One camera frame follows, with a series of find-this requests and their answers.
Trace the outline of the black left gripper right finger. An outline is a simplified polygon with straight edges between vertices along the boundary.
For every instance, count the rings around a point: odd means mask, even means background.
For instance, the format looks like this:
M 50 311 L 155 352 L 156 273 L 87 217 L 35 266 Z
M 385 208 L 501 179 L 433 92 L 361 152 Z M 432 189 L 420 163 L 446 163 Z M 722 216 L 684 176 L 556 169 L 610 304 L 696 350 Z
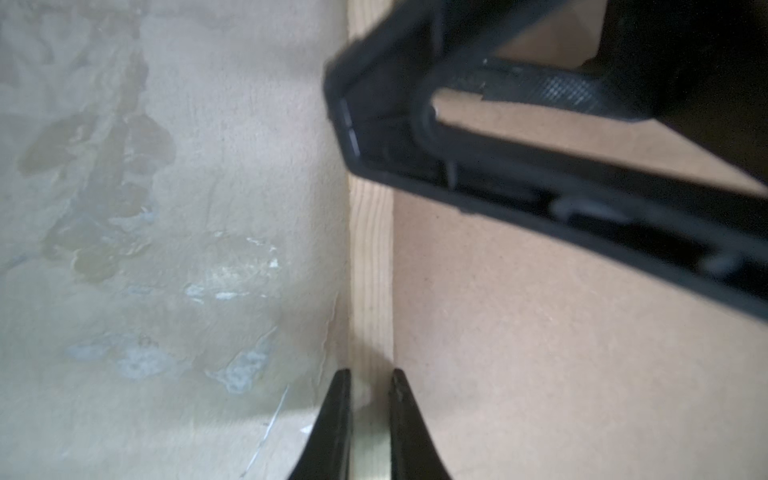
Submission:
M 394 369 L 392 373 L 389 427 L 392 479 L 452 479 L 437 452 L 402 369 Z

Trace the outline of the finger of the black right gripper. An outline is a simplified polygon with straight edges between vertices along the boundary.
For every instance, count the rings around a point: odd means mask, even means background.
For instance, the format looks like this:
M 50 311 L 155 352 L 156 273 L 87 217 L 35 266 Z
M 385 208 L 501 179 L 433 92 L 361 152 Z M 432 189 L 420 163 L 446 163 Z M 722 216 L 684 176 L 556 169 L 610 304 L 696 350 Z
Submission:
M 403 1 L 326 66 L 354 175 L 553 236 L 767 314 L 767 202 L 442 123 L 433 95 L 553 1 Z

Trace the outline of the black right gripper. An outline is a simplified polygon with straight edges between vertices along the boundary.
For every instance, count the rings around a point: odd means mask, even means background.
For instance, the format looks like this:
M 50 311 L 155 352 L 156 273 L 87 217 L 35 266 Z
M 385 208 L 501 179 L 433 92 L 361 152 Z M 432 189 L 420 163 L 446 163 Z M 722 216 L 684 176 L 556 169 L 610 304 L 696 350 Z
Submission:
M 483 101 L 655 119 L 767 181 L 767 4 L 610 1 L 593 67 L 489 57 L 444 87 Z

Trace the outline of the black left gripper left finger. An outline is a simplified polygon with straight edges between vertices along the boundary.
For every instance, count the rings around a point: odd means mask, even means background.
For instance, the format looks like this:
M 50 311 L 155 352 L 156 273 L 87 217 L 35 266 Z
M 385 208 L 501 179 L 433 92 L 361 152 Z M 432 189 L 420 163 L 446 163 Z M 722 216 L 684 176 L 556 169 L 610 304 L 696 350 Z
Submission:
M 346 480 L 353 432 L 352 375 L 338 370 L 288 480 Z

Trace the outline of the brown frame backing board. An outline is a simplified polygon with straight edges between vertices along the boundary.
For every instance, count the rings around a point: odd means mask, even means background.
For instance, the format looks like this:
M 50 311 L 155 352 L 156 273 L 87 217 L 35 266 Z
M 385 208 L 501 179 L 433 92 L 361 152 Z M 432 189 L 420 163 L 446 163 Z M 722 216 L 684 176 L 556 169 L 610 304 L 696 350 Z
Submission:
M 395 361 L 457 479 L 763 479 L 767 326 L 395 196 Z

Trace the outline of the light wooden picture frame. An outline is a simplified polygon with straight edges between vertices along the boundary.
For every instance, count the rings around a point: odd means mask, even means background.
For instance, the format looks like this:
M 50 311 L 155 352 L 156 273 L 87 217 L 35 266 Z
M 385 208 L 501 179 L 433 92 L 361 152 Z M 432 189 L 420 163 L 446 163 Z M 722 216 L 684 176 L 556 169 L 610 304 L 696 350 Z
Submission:
M 393 190 L 349 178 L 353 436 L 350 477 L 390 479 L 388 389 L 394 362 Z

